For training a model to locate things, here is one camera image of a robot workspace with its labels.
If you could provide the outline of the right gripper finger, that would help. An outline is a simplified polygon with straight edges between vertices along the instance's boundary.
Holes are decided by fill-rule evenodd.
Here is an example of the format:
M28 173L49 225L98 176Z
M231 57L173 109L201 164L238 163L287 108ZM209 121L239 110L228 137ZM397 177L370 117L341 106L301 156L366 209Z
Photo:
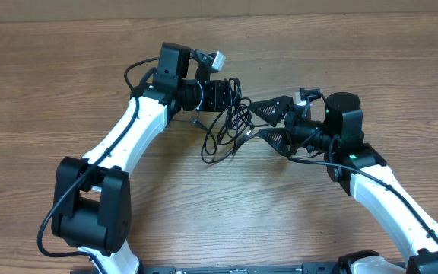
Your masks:
M270 126L276 127L293 104L293 98L284 95L269 100L252 102L249 105L249 110Z
M288 157L292 154L286 129L260 129L258 136L265 140L279 155Z

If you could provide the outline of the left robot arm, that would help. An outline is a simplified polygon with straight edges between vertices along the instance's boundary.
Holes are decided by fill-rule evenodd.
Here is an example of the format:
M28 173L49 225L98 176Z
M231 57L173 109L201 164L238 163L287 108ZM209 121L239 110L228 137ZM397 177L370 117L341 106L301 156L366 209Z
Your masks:
M140 260L127 242L132 171L178 112L221 112L233 103L227 81L210 79L224 65L222 52L163 43L154 60L157 65L129 85L128 107L99 145L81 158L63 158L57 167L53 205L37 235L44 256L57 256L43 246L50 227L75 247L64 255L87 257L95 273L140 272Z

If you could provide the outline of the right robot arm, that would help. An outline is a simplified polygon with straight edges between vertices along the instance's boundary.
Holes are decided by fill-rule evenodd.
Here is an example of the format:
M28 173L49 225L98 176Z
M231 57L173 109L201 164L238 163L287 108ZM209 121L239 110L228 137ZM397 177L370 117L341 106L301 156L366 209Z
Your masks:
M356 94L324 96L301 90L300 100L280 96L249 110L269 128L258 131L279 155L324 166L330 179L366 208L395 244L399 266L373 250L338 258L334 273L438 273L438 223L404 190L386 160L364 140L363 111Z

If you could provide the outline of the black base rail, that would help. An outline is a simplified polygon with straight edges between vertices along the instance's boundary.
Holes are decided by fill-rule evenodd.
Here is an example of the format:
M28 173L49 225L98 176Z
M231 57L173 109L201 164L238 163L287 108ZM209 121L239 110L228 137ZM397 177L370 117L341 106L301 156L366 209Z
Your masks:
M175 266L143 266L132 273L137 274L336 274L336 273L406 273L400 263L390 263L381 256L369 256L353 263L305 262L292 266L225 266L182 268Z

